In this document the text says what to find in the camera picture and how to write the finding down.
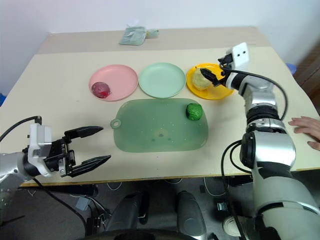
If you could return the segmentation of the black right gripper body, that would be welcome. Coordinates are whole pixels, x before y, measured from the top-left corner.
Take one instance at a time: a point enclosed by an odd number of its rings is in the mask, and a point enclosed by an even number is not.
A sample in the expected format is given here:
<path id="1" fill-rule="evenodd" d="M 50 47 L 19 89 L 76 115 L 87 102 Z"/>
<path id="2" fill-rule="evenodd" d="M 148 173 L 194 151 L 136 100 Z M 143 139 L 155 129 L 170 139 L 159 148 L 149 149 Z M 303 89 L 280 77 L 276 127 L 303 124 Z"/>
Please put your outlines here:
<path id="1" fill-rule="evenodd" d="M 222 75 L 227 75 L 232 70 L 233 55 L 232 55 L 232 53 L 228 53 L 223 58 L 226 59 L 227 65 L 226 66 L 219 66 L 219 67 L 222 70 L 221 74 Z"/>

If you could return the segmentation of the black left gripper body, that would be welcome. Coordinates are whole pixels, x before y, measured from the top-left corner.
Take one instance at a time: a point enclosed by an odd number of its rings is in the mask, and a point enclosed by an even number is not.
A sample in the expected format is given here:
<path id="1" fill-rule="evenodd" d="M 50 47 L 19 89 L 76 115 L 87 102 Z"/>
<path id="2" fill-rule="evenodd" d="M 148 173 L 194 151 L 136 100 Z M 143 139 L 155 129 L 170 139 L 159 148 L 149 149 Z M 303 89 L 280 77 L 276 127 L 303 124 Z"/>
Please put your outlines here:
<path id="1" fill-rule="evenodd" d="M 59 172 L 61 177 L 66 177 L 73 170 L 76 161 L 74 151 L 69 149 L 71 142 L 66 136 L 52 142 L 49 155 L 44 159 L 50 172 Z"/>

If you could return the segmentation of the person's bare hand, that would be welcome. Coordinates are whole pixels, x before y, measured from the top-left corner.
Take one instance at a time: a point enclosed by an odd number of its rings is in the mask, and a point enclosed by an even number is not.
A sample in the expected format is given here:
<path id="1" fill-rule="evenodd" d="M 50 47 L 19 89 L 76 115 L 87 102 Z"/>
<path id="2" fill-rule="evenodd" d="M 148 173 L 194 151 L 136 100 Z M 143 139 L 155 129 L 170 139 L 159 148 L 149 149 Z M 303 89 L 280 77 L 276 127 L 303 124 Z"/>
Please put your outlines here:
<path id="1" fill-rule="evenodd" d="M 320 121 L 311 117 L 292 117 L 288 124 L 294 127 L 295 134 L 310 136 L 313 140 L 307 144 L 314 150 L 320 150 Z"/>

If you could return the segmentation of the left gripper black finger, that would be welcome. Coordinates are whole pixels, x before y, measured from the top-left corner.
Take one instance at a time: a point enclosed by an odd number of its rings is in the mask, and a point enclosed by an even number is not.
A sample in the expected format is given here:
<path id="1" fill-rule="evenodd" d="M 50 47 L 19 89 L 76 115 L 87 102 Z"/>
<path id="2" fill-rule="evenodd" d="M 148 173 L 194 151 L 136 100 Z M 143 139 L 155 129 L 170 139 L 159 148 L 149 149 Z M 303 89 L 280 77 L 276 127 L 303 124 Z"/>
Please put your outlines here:
<path id="1" fill-rule="evenodd" d="M 70 175 L 80 176 L 85 173 L 91 172 L 102 164 L 106 163 L 111 157 L 111 155 L 105 155 L 85 160 L 80 165 L 72 167 L 70 169 Z"/>
<path id="2" fill-rule="evenodd" d="M 83 126 L 65 131 L 64 137 L 66 139 L 86 138 L 102 131 L 103 129 L 104 128 L 101 126 Z"/>

